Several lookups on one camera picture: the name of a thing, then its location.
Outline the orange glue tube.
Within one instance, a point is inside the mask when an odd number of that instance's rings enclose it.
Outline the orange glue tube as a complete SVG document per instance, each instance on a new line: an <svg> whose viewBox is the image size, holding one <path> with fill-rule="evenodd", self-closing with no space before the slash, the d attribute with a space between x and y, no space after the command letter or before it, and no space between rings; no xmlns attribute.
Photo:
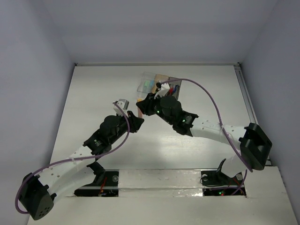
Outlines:
<svg viewBox="0 0 300 225"><path fill-rule="evenodd" d="M142 118L143 117L143 113L141 112L141 110L139 108L137 108L137 112L138 112L138 117Z"/></svg>

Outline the green glue tube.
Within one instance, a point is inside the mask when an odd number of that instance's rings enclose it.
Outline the green glue tube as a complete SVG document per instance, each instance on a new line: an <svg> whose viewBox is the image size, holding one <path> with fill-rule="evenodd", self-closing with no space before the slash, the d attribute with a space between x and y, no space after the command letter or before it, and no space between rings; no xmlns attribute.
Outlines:
<svg viewBox="0 0 300 225"><path fill-rule="evenodd" d="M148 88L148 86L149 86L149 81L148 80L146 80L146 81L144 81L144 84L143 84L143 92L145 92L145 93L148 93L149 92L149 88Z"/></svg>

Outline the blue glue tube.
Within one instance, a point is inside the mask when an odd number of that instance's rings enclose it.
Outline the blue glue tube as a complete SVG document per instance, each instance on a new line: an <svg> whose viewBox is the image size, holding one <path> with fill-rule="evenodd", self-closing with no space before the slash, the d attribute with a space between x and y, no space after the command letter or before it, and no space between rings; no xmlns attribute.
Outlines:
<svg viewBox="0 0 300 225"><path fill-rule="evenodd" d="M154 80L150 81L149 86L148 86L150 93L152 92L153 87L154 87Z"/></svg>

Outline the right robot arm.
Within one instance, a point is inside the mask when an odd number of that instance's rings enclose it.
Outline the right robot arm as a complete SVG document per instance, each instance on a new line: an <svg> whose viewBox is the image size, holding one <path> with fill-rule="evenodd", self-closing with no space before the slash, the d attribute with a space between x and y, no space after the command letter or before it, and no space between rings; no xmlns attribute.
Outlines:
<svg viewBox="0 0 300 225"><path fill-rule="evenodd" d="M231 146L234 156L222 160L216 171L219 183L226 184L245 170L252 172L265 168L272 142L256 123L235 127L211 122L184 111L175 97L156 97L153 93L137 102L136 106L144 115L157 115L180 135L206 138Z"/></svg>

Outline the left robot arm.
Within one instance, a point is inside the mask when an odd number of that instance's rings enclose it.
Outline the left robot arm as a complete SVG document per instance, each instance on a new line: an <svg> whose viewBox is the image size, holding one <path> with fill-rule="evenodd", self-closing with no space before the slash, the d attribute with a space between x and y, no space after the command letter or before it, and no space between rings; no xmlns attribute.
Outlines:
<svg viewBox="0 0 300 225"><path fill-rule="evenodd" d="M23 178L15 197L15 208L21 214L29 214L34 220L47 215L63 197L78 188L103 182L105 170L98 160L113 153L121 146L112 145L122 136L136 133L144 119L131 111L123 116L105 117L92 136L64 160L57 161L31 172Z"/></svg>

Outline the dark grey plastic container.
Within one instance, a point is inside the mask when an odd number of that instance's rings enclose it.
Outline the dark grey plastic container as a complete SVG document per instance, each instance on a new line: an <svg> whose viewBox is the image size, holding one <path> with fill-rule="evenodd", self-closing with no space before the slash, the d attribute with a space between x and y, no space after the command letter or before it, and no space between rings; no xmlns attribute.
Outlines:
<svg viewBox="0 0 300 225"><path fill-rule="evenodd" d="M169 80L168 85L169 85L170 89L169 89L167 95L173 96L178 100L182 81L178 80L178 78L175 78L175 77L169 77L168 80Z"/></svg>

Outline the clear plastic container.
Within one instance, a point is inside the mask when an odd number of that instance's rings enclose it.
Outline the clear plastic container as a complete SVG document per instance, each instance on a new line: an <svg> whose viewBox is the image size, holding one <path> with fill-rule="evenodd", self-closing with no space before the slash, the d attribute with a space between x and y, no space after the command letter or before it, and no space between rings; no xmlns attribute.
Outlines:
<svg viewBox="0 0 300 225"><path fill-rule="evenodd" d="M147 97L148 93L152 92L154 86L155 73L143 72L141 82L137 88L137 99L143 100Z"/></svg>

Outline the orange plastic container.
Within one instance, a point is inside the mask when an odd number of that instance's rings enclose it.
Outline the orange plastic container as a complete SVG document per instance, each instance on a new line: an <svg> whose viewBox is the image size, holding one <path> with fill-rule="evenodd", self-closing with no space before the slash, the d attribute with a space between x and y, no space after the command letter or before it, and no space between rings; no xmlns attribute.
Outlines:
<svg viewBox="0 0 300 225"><path fill-rule="evenodd" d="M153 88L152 88L152 93L155 93L156 90L157 90L157 86L156 84L158 82L164 82L164 81L167 81L169 80L169 76L167 75L162 75L162 74L156 74L155 77L154 77L154 85L153 85Z"/></svg>

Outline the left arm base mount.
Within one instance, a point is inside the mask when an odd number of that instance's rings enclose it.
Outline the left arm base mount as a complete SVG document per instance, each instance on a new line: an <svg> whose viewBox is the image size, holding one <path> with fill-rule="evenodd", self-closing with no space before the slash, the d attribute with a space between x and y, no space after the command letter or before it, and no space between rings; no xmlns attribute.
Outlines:
<svg viewBox="0 0 300 225"><path fill-rule="evenodd" d="M77 197L118 197L119 170L101 168L91 184L74 191Z"/></svg>

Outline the aluminium rail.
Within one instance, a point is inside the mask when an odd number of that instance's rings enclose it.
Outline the aluminium rail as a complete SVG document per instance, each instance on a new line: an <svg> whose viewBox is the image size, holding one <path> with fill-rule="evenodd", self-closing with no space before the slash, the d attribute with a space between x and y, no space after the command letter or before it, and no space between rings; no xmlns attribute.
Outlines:
<svg viewBox="0 0 300 225"><path fill-rule="evenodd" d="M251 169L261 171L268 162L272 142L257 123L257 118L240 66L234 66L234 70L250 119L249 125L243 128L243 136L239 138L241 156L251 166Z"/></svg>

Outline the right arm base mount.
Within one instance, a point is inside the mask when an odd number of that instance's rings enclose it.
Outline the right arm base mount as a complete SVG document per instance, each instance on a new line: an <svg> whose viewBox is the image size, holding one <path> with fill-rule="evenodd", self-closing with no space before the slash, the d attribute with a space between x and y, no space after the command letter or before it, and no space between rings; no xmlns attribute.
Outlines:
<svg viewBox="0 0 300 225"><path fill-rule="evenodd" d="M225 159L221 161L216 170L202 170L199 180L202 184L203 196L246 196L244 187L245 177L242 172L230 178L221 173Z"/></svg>

